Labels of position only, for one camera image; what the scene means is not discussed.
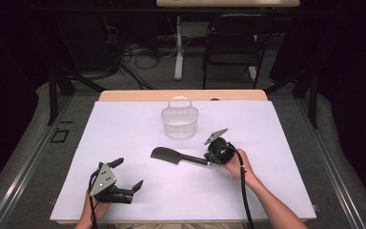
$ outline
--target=wire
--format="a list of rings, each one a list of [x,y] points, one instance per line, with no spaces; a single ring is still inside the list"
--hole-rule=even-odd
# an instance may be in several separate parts
[[[246,217],[248,218],[248,228],[254,229],[254,222],[252,220],[251,211],[249,210],[248,198],[246,197],[246,183],[245,183],[246,171],[245,171],[245,166],[243,165],[243,159],[242,159],[242,156],[240,155],[240,153],[236,150],[236,148],[231,143],[228,142],[228,144],[229,144],[229,146],[227,148],[234,150],[237,154],[237,157],[239,158],[240,184],[241,184],[241,189],[242,189],[243,205],[245,207]]]
[[[97,229],[97,219],[96,219],[96,214],[94,212],[95,206],[93,206],[93,197],[91,197],[90,192],[92,190],[91,187],[92,187],[92,184],[94,183],[97,173],[98,173],[98,170],[96,172],[94,172],[93,174],[91,174],[91,178],[90,178],[89,184],[88,184],[89,204],[91,206],[91,228],[92,229]]]
[[[186,42],[186,44],[184,44],[182,46],[182,48],[186,47],[187,45],[189,45],[191,42],[192,42],[193,38],[191,38],[189,41]],[[150,66],[150,67],[141,67],[139,64],[138,64],[138,57],[139,56],[142,56],[144,54],[137,54],[137,55],[133,55],[134,52],[147,52],[147,51],[151,51],[151,49],[148,49],[148,48],[141,48],[141,46],[139,44],[135,44],[135,45],[132,45],[132,46],[135,46],[137,47],[137,49],[133,50],[132,47],[130,47],[129,45],[126,45],[128,48],[127,49],[124,49],[123,51],[123,56],[129,56],[130,57],[130,60],[129,61],[126,61],[126,62],[130,62],[132,60],[133,57],[135,57],[134,59],[134,65],[135,67],[137,67],[138,69],[142,69],[142,70],[149,70],[149,69],[153,69],[155,68],[159,61],[160,61],[160,58],[169,58],[169,57],[172,57],[174,56],[175,52],[176,52],[176,48],[172,49],[172,44],[167,48],[167,49],[158,49],[159,51],[165,51],[164,53],[161,53],[161,54],[158,54],[158,53],[155,53],[155,58],[156,58],[156,62],[153,66]]]
[[[171,19],[169,18],[169,16],[166,17],[166,18],[168,18],[169,26],[171,27],[171,30],[173,32],[173,38],[174,38],[174,44],[175,44],[172,54],[170,54],[170,55],[168,55],[168,56],[165,57],[165,58],[168,58],[168,57],[174,56],[174,54],[177,51],[177,37],[175,36],[176,35],[176,32],[174,31],[173,25],[171,23]]]
[[[138,86],[141,88],[141,90],[143,90],[143,86],[147,89],[157,89],[155,88],[155,86],[147,83],[142,77],[141,75],[139,75],[135,70],[131,69],[130,67],[128,67],[125,64],[121,64],[120,68],[122,70],[124,70],[126,73],[128,73],[133,79],[135,79],[135,81],[138,83]]]

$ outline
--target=dark background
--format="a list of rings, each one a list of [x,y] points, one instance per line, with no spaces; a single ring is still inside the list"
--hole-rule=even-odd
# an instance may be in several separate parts
[[[62,1],[45,1],[44,4],[59,4]],[[75,1],[78,4],[91,4],[92,1]],[[154,7],[155,1],[130,1],[134,7]],[[347,18],[331,26],[329,18],[296,18],[285,37],[271,78],[279,81],[297,70],[308,66],[314,54],[319,52],[320,42],[325,32],[333,32],[333,46],[328,49],[319,62],[319,92],[332,103],[333,116],[337,126],[340,145],[345,156],[356,169],[366,186],[366,1],[348,1],[357,10],[339,10],[338,15]],[[341,1],[301,1],[303,9],[331,10],[347,9],[348,4]],[[136,39],[148,46],[156,46],[153,40],[156,28],[162,22],[149,18],[144,33],[133,34],[142,25],[136,17],[130,25],[124,24],[123,36]],[[97,17],[80,21],[69,21],[58,17],[58,31],[51,31],[52,24],[46,27],[53,47],[52,54],[61,59],[68,67],[77,69],[107,69],[112,67],[112,50],[106,44],[106,34],[100,28]],[[93,32],[85,37],[81,33]],[[78,46],[93,44],[101,53],[95,58],[82,52],[72,52]],[[37,106],[35,90],[48,81],[51,68],[50,59],[36,38],[30,20],[16,8],[13,1],[0,0],[0,171],[5,166],[22,134],[31,121]]]

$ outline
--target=chair leg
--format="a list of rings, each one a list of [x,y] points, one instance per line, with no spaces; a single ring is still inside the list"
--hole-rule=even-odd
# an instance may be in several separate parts
[[[260,69],[261,69],[260,66],[256,66],[256,76],[254,77],[254,89],[256,89],[258,76],[260,74]]]
[[[206,89],[207,63],[203,63],[203,90]]]
[[[204,70],[205,70],[205,68],[206,68],[206,57],[204,56],[204,57],[203,57],[203,64],[202,64],[202,66],[201,66],[201,70],[202,70],[202,71],[204,71]]]
[[[254,77],[254,80],[252,80],[252,73],[251,71],[249,70],[249,68],[251,68],[251,66],[248,66],[245,71],[248,72],[248,76],[249,76],[249,81],[251,81],[251,83],[253,83],[253,86],[252,88],[254,89],[255,88],[255,84],[257,84],[257,72],[256,72],[256,76]]]

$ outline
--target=plastic strainer basket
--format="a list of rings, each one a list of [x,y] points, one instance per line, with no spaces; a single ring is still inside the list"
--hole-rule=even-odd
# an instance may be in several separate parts
[[[189,102],[189,105],[172,106],[172,103],[181,104],[183,102]],[[169,101],[168,107],[162,111],[165,133],[167,136],[175,139],[187,138],[194,135],[197,129],[197,118],[198,110],[192,105],[191,100],[185,96],[174,97]]]

